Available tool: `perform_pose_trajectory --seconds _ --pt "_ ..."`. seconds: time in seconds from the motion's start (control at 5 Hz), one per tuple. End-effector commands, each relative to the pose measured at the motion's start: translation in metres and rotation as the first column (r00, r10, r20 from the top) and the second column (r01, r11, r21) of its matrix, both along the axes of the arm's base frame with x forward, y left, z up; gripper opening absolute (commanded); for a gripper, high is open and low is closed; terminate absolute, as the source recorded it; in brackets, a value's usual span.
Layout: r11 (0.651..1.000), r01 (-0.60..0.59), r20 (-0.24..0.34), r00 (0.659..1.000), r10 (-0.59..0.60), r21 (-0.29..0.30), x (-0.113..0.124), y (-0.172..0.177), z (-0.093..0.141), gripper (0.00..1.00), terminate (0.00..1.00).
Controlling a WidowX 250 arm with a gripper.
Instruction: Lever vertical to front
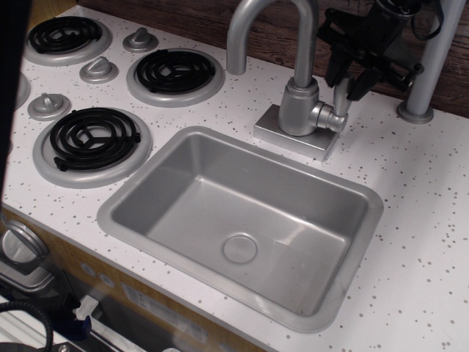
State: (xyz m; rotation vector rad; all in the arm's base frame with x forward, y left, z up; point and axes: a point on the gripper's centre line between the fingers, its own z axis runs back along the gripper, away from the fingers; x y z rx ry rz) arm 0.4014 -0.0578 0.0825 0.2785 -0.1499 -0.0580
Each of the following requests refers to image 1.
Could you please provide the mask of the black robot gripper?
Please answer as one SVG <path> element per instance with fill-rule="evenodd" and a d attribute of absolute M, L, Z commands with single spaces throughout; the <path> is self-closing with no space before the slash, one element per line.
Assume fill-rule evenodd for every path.
<path fill-rule="evenodd" d="M 318 38 L 330 45 L 325 74 L 329 87 L 336 86 L 353 62 L 364 68 L 347 94 L 362 99 L 377 83 L 387 82 L 401 91 L 410 88 L 424 66 L 402 39 L 407 23 L 421 10 L 422 1 L 375 1 L 366 15 L 328 8 Z"/>

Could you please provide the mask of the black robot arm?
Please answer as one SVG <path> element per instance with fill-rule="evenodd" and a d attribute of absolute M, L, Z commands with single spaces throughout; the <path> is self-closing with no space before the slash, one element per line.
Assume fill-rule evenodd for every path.
<path fill-rule="evenodd" d="M 355 62 L 363 72 L 349 88 L 348 100 L 360 100 L 380 82 L 407 91 L 424 66 L 406 46 L 402 32 L 420 9 L 419 1 L 375 1 L 365 16 L 326 9 L 317 36 L 331 49 L 328 86 L 336 86 Z"/>

